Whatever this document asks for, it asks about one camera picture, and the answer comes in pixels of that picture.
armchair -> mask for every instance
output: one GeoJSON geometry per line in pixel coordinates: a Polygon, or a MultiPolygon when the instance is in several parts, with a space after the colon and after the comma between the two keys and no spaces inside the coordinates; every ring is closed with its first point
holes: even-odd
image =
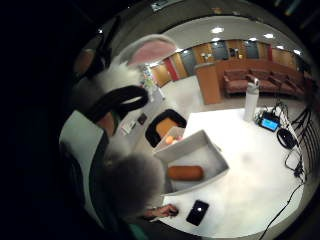
{"type": "Polygon", "coordinates": [[[288,76],[286,74],[271,71],[270,80],[277,83],[279,93],[295,95],[295,88],[288,84],[288,76]]]}
{"type": "Polygon", "coordinates": [[[275,93],[279,90],[280,83],[278,81],[273,81],[274,79],[270,78],[270,72],[267,70],[251,68],[248,77],[251,81],[253,81],[254,78],[259,79],[260,92],[275,93]]]}
{"type": "Polygon", "coordinates": [[[247,70],[232,69],[224,71],[224,87],[227,94],[246,92],[248,86],[247,70]]]}
{"type": "Polygon", "coordinates": [[[295,90],[296,96],[304,96],[305,84],[303,79],[288,76],[287,83],[295,90]]]}

bottle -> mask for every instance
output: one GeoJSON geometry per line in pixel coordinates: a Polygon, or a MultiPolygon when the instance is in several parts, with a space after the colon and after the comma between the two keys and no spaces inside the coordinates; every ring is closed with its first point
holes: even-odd
{"type": "Polygon", "coordinates": [[[244,120],[250,122],[253,120],[259,98],[259,79],[255,78],[254,82],[248,82],[246,91],[246,102],[244,109],[244,120]]]}

smartphone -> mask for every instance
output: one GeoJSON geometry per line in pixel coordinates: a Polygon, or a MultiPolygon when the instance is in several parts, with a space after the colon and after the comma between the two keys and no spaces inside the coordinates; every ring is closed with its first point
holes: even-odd
{"type": "Polygon", "coordinates": [[[200,200],[196,200],[186,219],[187,222],[193,225],[199,226],[208,208],[209,208],[208,203],[202,202],[200,200]]]}

ceiling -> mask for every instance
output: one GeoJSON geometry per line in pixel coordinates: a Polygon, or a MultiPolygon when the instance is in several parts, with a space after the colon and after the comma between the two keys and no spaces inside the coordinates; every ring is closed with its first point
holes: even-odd
{"type": "Polygon", "coordinates": [[[245,17],[236,16],[212,16],[196,19],[178,25],[164,33],[174,39],[179,48],[186,49],[198,44],[211,42],[213,37],[219,37],[221,40],[243,39],[248,40],[251,37],[257,38],[257,41],[271,44],[273,48],[278,45],[284,46],[284,50],[301,51],[301,57],[307,62],[311,58],[304,46],[298,45],[279,30],[257,21],[252,21],[245,17]],[[222,33],[211,33],[214,27],[222,27],[222,33]],[[267,39],[263,35],[272,33],[274,38],[267,39]]]}

cable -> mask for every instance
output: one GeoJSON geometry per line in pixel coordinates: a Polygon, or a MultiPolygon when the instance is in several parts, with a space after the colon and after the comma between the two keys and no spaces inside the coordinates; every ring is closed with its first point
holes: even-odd
{"type": "Polygon", "coordinates": [[[318,159],[320,156],[320,136],[318,135],[318,132],[315,131],[314,126],[313,126],[313,122],[311,121],[311,129],[314,133],[315,136],[315,143],[316,143],[316,152],[317,152],[317,158],[318,159]]]}
{"type": "Polygon", "coordinates": [[[311,157],[310,157],[310,149],[309,149],[309,144],[307,143],[307,139],[306,138],[304,138],[303,139],[303,142],[304,142],[304,145],[305,145],[305,147],[306,147],[306,149],[307,149],[307,156],[308,156],[308,165],[309,165],[309,171],[308,171],[308,174],[310,173],[310,165],[311,165],[311,163],[310,163],[310,161],[311,161],[311,157]]]}
{"type": "Polygon", "coordinates": [[[299,114],[299,116],[298,116],[295,120],[292,121],[292,125],[298,123],[298,122],[299,122],[298,120],[299,120],[301,117],[303,117],[303,116],[306,114],[306,112],[308,112],[308,111],[310,111],[310,108],[307,106],[307,107],[299,114]]]}
{"type": "Polygon", "coordinates": [[[307,114],[304,116],[304,121],[305,121],[305,119],[308,117],[308,120],[307,120],[307,123],[306,123],[306,126],[302,129],[302,131],[300,132],[300,134],[298,135],[298,138],[301,136],[301,139],[300,139],[300,142],[302,141],[302,139],[304,138],[304,136],[305,136],[305,132],[306,132],[306,130],[307,130],[307,127],[308,127],[308,125],[309,125],[309,123],[310,123],[310,119],[311,119],[311,112],[310,111],[308,111],[307,112],[307,114]]]}
{"type": "Polygon", "coordinates": [[[276,220],[277,217],[279,217],[279,215],[280,215],[280,214],[286,209],[286,207],[289,205],[289,203],[290,203],[290,201],[291,201],[291,199],[292,199],[293,194],[294,194],[302,185],[305,184],[305,182],[304,182],[301,178],[300,178],[300,180],[301,180],[300,185],[299,185],[298,187],[296,187],[296,189],[294,189],[294,191],[291,193],[291,196],[290,196],[289,200],[287,201],[287,204],[286,204],[286,205],[277,213],[277,215],[270,221],[270,223],[268,224],[268,226],[267,226],[266,229],[264,230],[263,234],[260,236],[259,240],[261,240],[261,239],[264,237],[264,235],[265,235],[266,232],[268,231],[268,229],[269,229],[270,225],[273,223],[273,221],[276,220]]]}
{"type": "Polygon", "coordinates": [[[271,109],[271,113],[274,116],[279,117],[281,126],[283,128],[288,129],[288,127],[290,125],[290,123],[289,123],[289,111],[288,111],[288,106],[285,103],[283,103],[280,99],[277,99],[276,104],[271,109]],[[278,116],[277,116],[277,113],[276,113],[277,108],[280,109],[280,113],[279,113],[278,116]]]}
{"type": "Polygon", "coordinates": [[[319,139],[317,138],[316,131],[313,128],[312,120],[310,121],[309,132],[310,132],[310,135],[311,135],[312,140],[313,140],[312,141],[312,148],[313,148],[313,151],[315,152],[314,156],[315,156],[315,159],[317,159],[318,158],[318,153],[320,152],[319,142],[317,141],[319,139]]]}
{"type": "Polygon", "coordinates": [[[314,143],[315,140],[309,126],[307,127],[307,130],[306,130],[306,137],[310,139],[311,160],[312,160],[312,169],[313,169],[314,160],[316,160],[315,143],[314,143]]]}
{"type": "Polygon", "coordinates": [[[300,152],[298,152],[298,150],[297,150],[296,148],[292,149],[292,150],[288,153],[288,155],[287,155],[287,157],[286,157],[286,159],[285,159],[285,161],[284,161],[285,167],[288,168],[288,169],[290,169],[290,170],[292,170],[292,171],[294,171],[295,169],[294,169],[294,168],[291,168],[291,167],[287,164],[287,161],[288,161],[289,157],[291,156],[291,154],[292,154],[294,151],[298,154],[298,156],[299,156],[299,158],[300,158],[300,159],[299,159],[299,162],[300,162],[302,155],[301,155],[300,152]]]}

